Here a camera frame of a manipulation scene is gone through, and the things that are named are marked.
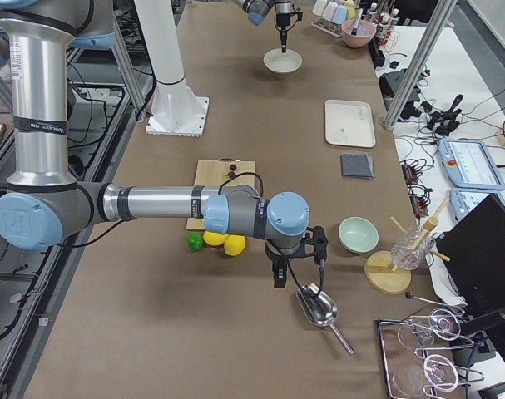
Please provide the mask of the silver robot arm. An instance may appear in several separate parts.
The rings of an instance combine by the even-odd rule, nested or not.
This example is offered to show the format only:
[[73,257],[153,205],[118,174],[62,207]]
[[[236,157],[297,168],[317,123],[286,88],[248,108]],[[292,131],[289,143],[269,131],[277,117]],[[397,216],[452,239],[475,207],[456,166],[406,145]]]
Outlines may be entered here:
[[271,10],[275,11],[275,27],[280,33],[280,49],[287,52],[287,32],[294,15],[291,1],[282,0],[235,0],[235,4],[247,14],[248,20],[259,26]]
[[265,241],[274,285],[285,286],[294,258],[305,256],[309,206],[284,192],[256,189],[121,187],[77,180],[68,169],[66,49],[115,41],[109,1],[0,1],[9,37],[16,169],[0,198],[0,235],[43,250],[94,224],[139,218],[195,218],[221,234]]

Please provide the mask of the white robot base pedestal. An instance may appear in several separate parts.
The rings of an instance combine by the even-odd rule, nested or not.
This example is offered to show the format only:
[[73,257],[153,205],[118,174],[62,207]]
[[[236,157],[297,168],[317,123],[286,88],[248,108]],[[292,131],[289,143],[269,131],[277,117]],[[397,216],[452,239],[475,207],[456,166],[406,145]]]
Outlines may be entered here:
[[202,136],[210,99],[196,96],[186,83],[171,2],[141,0],[135,7],[156,79],[146,132]]

